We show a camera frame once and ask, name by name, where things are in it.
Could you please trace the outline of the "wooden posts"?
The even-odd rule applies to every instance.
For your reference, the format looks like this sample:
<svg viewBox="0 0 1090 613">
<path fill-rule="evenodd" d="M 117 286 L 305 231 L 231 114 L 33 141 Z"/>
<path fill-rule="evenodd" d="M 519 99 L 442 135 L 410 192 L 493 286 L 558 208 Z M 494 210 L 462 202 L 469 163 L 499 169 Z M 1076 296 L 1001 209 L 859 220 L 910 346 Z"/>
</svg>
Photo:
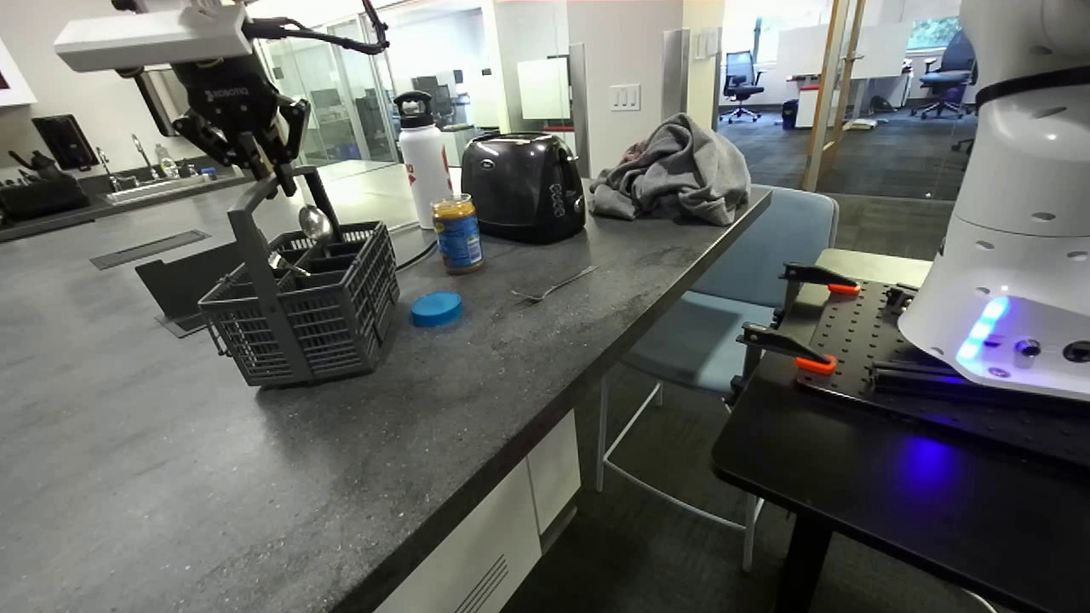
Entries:
<svg viewBox="0 0 1090 613">
<path fill-rule="evenodd" d="M 835 166 L 845 132 L 845 111 L 857 63 L 857 47 L 868 0 L 833 0 L 828 35 L 823 50 L 818 101 L 807 148 L 801 187 L 818 192 L 820 182 Z"/>
</svg>

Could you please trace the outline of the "white board on glass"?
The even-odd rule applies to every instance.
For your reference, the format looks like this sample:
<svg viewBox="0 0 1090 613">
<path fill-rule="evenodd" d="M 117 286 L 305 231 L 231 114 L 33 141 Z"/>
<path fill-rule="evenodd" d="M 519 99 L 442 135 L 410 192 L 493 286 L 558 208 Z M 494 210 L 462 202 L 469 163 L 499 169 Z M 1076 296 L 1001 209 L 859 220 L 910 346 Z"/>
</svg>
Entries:
<svg viewBox="0 0 1090 613">
<path fill-rule="evenodd" d="M 517 65 L 521 117 L 569 120 L 570 80 L 567 57 L 525 60 Z"/>
</svg>

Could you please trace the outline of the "white cabinet door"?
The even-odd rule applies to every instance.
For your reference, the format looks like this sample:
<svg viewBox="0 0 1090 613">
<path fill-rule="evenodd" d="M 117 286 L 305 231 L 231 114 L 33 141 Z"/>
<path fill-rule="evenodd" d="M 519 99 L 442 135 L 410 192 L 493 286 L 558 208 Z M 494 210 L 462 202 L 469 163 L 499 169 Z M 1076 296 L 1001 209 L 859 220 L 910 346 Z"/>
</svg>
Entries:
<svg viewBox="0 0 1090 613">
<path fill-rule="evenodd" d="M 532 481 L 522 461 L 375 613 L 499 613 L 541 555 Z"/>
<path fill-rule="evenodd" d="M 528 469 L 540 536 L 560 519 L 582 484 L 576 412 L 570 411 L 530 450 Z"/>
</svg>

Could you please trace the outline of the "steel sink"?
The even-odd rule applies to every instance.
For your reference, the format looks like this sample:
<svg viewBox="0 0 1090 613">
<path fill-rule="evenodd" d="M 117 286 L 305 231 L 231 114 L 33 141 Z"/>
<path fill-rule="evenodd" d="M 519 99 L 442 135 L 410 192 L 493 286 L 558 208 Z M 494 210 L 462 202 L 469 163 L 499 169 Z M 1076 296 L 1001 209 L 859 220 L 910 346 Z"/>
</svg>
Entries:
<svg viewBox="0 0 1090 613">
<path fill-rule="evenodd" d="M 152 201 L 152 199 L 186 197 L 186 195 L 198 193 L 201 190 L 218 187 L 219 182 L 218 179 L 211 179 L 209 175 L 192 175 L 192 177 L 172 180 L 152 180 L 144 185 L 102 194 L 98 199 L 106 205 L 118 206 Z"/>
</svg>

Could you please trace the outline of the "peanut butter jar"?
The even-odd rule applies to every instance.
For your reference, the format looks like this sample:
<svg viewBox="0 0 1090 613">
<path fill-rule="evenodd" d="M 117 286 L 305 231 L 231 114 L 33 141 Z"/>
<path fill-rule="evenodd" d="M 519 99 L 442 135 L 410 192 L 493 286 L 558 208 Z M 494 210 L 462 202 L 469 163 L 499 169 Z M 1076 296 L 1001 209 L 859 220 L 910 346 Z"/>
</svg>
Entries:
<svg viewBox="0 0 1090 613">
<path fill-rule="evenodd" d="M 479 212 L 471 195 L 437 199 L 431 206 L 433 231 L 448 274 L 479 271 L 484 265 L 484 256 L 480 247 Z"/>
</svg>

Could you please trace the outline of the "silver fork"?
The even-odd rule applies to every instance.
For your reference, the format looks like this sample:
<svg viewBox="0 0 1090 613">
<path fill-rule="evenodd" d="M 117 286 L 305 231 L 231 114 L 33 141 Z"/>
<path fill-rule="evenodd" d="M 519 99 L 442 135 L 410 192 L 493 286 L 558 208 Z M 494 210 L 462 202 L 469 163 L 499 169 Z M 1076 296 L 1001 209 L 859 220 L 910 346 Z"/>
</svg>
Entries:
<svg viewBox="0 0 1090 613">
<path fill-rule="evenodd" d="M 536 295 L 528 295 L 528 292 L 518 291 L 514 289 L 511 289 L 509 292 L 510 295 L 518 296 L 518 298 L 523 301 L 528 301 L 530 303 L 540 303 L 544 301 L 546 298 L 548 298 L 550 295 L 553 295 L 555 291 L 560 290 L 565 286 L 568 286 L 568 284 L 576 283 L 577 280 L 588 276 L 589 274 L 592 274 L 592 272 L 596 272 L 597 269 L 600 269 L 600 267 L 596 265 L 588 266 L 584 269 L 577 272 L 577 274 L 573 274 L 562 279 L 561 283 L 552 284 L 550 287 L 540 292 L 536 292 Z"/>
</svg>

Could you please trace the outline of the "black flip-up outlet cover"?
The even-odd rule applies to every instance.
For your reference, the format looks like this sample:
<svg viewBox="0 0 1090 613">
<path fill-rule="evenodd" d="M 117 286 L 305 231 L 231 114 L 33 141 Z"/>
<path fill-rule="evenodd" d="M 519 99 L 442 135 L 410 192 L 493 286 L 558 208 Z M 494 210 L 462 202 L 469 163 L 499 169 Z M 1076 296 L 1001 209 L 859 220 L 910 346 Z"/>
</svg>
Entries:
<svg viewBox="0 0 1090 613">
<path fill-rule="evenodd" d="M 175 261 L 148 261 L 134 271 L 161 310 L 156 321 L 180 339 L 205 329 L 199 300 L 240 263 L 230 242 Z"/>
</svg>

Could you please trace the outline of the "framed wall picture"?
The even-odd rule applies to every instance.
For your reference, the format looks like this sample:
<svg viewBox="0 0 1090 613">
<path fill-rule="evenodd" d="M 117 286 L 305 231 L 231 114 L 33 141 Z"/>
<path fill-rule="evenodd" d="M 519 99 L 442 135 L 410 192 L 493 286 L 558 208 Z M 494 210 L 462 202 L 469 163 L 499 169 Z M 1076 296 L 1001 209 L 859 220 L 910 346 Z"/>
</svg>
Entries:
<svg viewBox="0 0 1090 613">
<path fill-rule="evenodd" d="M 0 38 L 0 108 L 25 107 L 36 103 L 37 97 L 32 93 L 31 84 Z"/>
</svg>

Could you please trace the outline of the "white office desk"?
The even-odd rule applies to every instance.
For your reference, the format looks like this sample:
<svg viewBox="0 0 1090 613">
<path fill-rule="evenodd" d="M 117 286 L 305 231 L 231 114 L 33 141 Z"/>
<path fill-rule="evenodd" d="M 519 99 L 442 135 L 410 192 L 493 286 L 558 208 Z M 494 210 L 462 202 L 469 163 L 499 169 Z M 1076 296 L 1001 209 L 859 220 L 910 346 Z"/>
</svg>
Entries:
<svg viewBox="0 0 1090 613">
<path fill-rule="evenodd" d="M 840 98 L 844 97 L 845 122 L 861 119 L 885 112 L 895 112 L 903 109 L 907 104 L 910 89 L 910 80 L 915 75 L 910 58 L 903 59 L 903 65 L 898 71 L 888 75 L 861 75 L 856 67 L 852 73 L 852 82 L 849 86 L 836 87 L 829 97 L 829 109 L 836 110 L 840 107 Z M 795 129 L 810 129 L 813 127 L 818 116 L 818 93 L 820 93 L 820 75 L 800 74 L 791 75 L 787 82 L 795 86 L 794 98 L 787 100 L 800 100 L 797 125 Z"/>
</svg>

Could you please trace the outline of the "blue upholstered chair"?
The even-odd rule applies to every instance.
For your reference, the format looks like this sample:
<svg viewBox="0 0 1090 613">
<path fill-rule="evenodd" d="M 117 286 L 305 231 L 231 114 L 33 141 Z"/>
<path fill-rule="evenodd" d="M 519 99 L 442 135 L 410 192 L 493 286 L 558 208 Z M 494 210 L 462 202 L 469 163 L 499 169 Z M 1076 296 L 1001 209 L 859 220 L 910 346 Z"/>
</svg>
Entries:
<svg viewBox="0 0 1090 613">
<path fill-rule="evenodd" d="M 623 356 L 623 365 L 646 374 L 654 384 L 616 435 L 610 435 L 608 426 L 611 377 L 603 377 L 594 461 L 597 491 L 603 489 L 607 471 L 611 471 L 682 510 L 743 532 L 743 573 L 753 567 L 762 498 L 747 496 L 744 521 L 731 521 L 647 484 L 611 461 L 611 453 L 647 407 L 662 406 L 668 384 L 712 393 L 731 410 L 753 365 L 746 358 L 746 346 L 738 342 L 743 325 L 771 324 L 775 310 L 786 306 L 788 284 L 783 271 L 787 264 L 813 265 L 835 245 L 840 225 L 840 203 L 836 199 L 787 187 L 768 187 L 768 199 L 767 209 L 758 220 Z"/>
</svg>

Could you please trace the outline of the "black clamp orange tip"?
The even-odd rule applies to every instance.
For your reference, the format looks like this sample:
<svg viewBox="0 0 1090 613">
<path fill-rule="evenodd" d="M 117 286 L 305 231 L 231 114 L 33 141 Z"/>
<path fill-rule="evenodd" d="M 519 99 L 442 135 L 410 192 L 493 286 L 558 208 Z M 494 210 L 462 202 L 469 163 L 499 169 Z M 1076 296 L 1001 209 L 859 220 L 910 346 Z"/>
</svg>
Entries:
<svg viewBox="0 0 1090 613">
<path fill-rule="evenodd" d="M 788 284 L 786 298 L 794 300 L 802 284 L 821 284 L 829 295 L 860 295 L 861 286 L 857 280 L 837 272 L 818 265 L 806 265 L 798 261 L 786 261 L 779 279 Z"/>
<path fill-rule="evenodd" d="M 837 358 L 832 354 L 820 354 L 782 330 L 750 322 L 741 326 L 741 334 L 736 341 L 746 346 L 743 373 L 741 373 L 743 378 L 755 372 L 760 359 L 766 352 L 791 357 L 795 359 L 795 368 L 818 375 L 834 374 L 838 364 Z"/>
</svg>

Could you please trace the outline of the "grey plastic utensil holder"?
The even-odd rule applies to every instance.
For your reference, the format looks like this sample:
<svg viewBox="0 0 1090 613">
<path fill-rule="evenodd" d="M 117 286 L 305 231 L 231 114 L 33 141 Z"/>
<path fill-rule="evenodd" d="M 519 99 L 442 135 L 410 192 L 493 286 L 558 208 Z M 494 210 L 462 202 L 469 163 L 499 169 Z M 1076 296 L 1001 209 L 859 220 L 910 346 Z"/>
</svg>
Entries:
<svg viewBox="0 0 1090 613">
<path fill-rule="evenodd" d="M 287 387 L 370 374 L 382 363 L 400 298 L 392 237 L 380 221 L 339 224 L 317 168 L 293 171 L 335 224 L 337 237 L 315 244 L 303 232 L 266 239 L 254 220 L 272 197 L 272 175 L 249 187 L 228 212 L 241 263 L 198 302 L 215 349 L 233 358 L 253 387 Z M 307 252 L 303 277 L 272 271 L 270 251 Z"/>
</svg>

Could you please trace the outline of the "black office chair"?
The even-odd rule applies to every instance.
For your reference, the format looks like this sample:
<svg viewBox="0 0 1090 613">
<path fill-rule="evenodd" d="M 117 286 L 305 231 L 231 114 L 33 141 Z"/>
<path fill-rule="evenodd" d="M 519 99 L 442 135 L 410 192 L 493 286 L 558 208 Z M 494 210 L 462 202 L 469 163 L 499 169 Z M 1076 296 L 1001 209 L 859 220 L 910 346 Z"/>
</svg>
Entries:
<svg viewBox="0 0 1090 613">
<path fill-rule="evenodd" d="M 726 55 L 726 80 L 723 94 L 728 100 L 735 103 L 735 108 L 726 115 L 728 124 L 740 121 L 743 117 L 750 117 L 756 122 L 762 113 L 748 109 L 744 106 L 747 100 L 766 89 L 760 85 L 760 77 L 763 72 L 755 69 L 753 50 L 728 52 Z"/>
</svg>

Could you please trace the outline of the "dark counter vent grille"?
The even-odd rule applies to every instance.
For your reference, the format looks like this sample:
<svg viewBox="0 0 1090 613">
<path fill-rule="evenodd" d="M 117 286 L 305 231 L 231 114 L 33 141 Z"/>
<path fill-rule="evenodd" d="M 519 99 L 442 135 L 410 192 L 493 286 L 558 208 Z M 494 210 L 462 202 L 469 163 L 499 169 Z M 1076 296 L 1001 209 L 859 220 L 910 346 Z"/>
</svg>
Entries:
<svg viewBox="0 0 1090 613">
<path fill-rule="evenodd" d="M 136 247 L 120 249 L 119 251 L 106 253 L 106 255 L 98 255 L 89 259 L 89 263 L 99 271 L 110 269 L 116 266 L 131 263 L 131 261 L 140 261 L 152 257 L 153 255 L 160 255 L 160 253 L 170 251 L 171 249 L 186 247 L 187 244 L 203 241 L 209 237 L 210 235 L 206 232 L 199 232 L 199 230 L 192 229 L 187 230 L 187 232 L 171 235 L 161 239 L 153 240 L 152 242 L 137 244 Z"/>
</svg>

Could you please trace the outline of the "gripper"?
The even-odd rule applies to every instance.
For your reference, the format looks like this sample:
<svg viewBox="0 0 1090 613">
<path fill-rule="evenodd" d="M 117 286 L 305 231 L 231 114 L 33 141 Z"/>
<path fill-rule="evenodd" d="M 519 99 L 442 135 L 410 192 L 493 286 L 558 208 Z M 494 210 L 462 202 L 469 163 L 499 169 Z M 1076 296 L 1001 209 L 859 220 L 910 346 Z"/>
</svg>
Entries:
<svg viewBox="0 0 1090 613">
<path fill-rule="evenodd" d="M 307 131 L 310 101 L 281 97 L 254 52 L 175 63 L 174 71 L 192 110 L 172 121 L 175 134 L 225 167 L 266 172 L 253 135 L 267 129 L 272 173 L 286 197 L 295 195 L 293 163 Z"/>
</svg>

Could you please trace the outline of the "black toaster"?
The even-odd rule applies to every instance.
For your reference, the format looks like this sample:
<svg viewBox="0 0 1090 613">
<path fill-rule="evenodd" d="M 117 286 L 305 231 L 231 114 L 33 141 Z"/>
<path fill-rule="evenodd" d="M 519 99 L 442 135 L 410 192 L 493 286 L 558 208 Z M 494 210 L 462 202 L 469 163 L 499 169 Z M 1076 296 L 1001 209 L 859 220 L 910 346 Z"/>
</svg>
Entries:
<svg viewBox="0 0 1090 613">
<path fill-rule="evenodd" d="M 461 190 L 472 199 L 480 233 L 492 238 L 552 244 L 576 237 L 588 223 L 576 154 L 555 135 L 471 140 L 461 158 Z"/>
</svg>

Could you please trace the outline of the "black wall tablet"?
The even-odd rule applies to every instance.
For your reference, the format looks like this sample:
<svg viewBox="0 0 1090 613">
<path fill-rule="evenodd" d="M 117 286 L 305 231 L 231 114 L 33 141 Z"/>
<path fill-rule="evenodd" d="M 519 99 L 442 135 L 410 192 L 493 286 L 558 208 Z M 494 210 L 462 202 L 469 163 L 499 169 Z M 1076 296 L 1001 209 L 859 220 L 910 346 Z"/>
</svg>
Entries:
<svg viewBox="0 0 1090 613">
<path fill-rule="evenodd" d="M 74 115 L 32 117 L 32 124 L 62 170 L 86 172 L 99 164 Z"/>
</svg>

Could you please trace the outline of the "window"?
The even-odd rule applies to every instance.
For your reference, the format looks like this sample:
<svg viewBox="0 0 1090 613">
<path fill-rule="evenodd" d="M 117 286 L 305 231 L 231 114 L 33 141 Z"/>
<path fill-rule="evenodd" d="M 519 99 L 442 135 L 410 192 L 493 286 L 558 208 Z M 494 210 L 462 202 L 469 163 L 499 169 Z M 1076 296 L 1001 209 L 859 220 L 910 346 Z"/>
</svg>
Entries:
<svg viewBox="0 0 1090 613">
<path fill-rule="evenodd" d="M 909 52 L 943 48 L 949 45 L 958 31 L 961 31 L 961 25 L 956 15 L 912 20 L 906 48 Z"/>
</svg>

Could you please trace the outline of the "silver spoon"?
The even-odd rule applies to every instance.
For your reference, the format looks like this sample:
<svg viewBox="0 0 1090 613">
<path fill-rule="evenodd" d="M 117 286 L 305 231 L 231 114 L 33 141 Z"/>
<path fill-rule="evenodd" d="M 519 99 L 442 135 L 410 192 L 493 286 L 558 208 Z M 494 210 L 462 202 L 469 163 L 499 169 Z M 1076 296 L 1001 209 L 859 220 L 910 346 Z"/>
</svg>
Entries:
<svg viewBox="0 0 1090 613">
<path fill-rule="evenodd" d="M 296 221 L 303 235 L 315 244 L 327 244 L 337 237 L 335 224 L 319 206 L 302 206 L 296 214 Z"/>
</svg>

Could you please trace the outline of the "black dish rack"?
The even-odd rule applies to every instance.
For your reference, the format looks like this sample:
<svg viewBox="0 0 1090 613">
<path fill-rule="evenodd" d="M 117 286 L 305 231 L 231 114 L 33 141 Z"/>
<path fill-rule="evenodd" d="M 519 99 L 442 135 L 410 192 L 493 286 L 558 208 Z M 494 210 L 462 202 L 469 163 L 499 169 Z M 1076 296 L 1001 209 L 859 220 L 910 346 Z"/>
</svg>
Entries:
<svg viewBox="0 0 1090 613">
<path fill-rule="evenodd" d="M 63 172 L 50 156 L 32 152 L 26 160 L 15 151 L 9 155 L 20 165 L 23 181 L 0 187 L 0 216 L 4 224 L 37 220 L 59 213 L 90 206 L 89 195 L 78 181 Z"/>
</svg>

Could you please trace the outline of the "grey crumpled sweatshirt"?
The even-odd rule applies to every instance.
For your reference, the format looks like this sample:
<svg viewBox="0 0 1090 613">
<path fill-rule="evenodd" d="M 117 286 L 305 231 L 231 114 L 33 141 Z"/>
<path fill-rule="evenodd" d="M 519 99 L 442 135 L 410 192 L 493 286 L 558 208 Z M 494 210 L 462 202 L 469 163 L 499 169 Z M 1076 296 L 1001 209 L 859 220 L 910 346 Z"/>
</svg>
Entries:
<svg viewBox="0 0 1090 613">
<path fill-rule="evenodd" d="M 662 218 L 731 226 L 750 201 L 744 155 L 693 117 L 667 117 L 589 185 L 589 212 L 615 220 Z"/>
</svg>

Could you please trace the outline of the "blue round lid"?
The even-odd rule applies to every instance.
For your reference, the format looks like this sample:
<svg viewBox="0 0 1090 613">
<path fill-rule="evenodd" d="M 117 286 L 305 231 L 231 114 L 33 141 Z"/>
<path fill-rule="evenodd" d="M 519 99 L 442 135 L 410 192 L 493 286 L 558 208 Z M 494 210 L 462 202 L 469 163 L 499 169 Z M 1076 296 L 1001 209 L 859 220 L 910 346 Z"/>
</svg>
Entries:
<svg viewBox="0 0 1090 613">
<path fill-rule="evenodd" d="M 421 295 L 411 306 L 411 322 L 417 329 L 437 329 L 463 314 L 463 301 L 456 292 Z"/>
</svg>

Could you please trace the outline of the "white water bottle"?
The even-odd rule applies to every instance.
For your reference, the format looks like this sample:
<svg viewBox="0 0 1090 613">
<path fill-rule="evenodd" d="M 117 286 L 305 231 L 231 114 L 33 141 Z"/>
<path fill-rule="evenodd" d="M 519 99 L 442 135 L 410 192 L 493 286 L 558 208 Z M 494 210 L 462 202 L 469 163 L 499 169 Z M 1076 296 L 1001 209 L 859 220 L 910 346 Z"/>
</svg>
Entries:
<svg viewBox="0 0 1090 613">
<path fill-rule="evenodd" d="M 453 197 L 443 135 L 436 127 L 432 96 L 410 91 L 393 98 L 399 115 L 398 145 L 416 206 L 421 229 L 433 230 L 433 205 Z"/>
</svg>

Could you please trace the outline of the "blue office chair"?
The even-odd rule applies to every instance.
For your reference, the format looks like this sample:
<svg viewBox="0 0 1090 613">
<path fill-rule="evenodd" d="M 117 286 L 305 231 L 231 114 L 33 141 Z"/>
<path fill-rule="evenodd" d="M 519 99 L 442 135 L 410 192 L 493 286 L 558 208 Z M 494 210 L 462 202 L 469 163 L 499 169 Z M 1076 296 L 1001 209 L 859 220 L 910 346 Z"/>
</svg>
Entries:
<svg viewBox="0 0 1090 613">
<path fill-rule="evenodd" d="M 927 60 L 927 72 L 920 77 L 923 89 L 934 101 L 910 109 L 911 117 L 942 117 L 949 110 L 956 119 L 967 113 L 964 96 L 978 79 L 976 52 L 964 31 L 958 31 L 947 43 L 942 57 Z"/>
</svg>

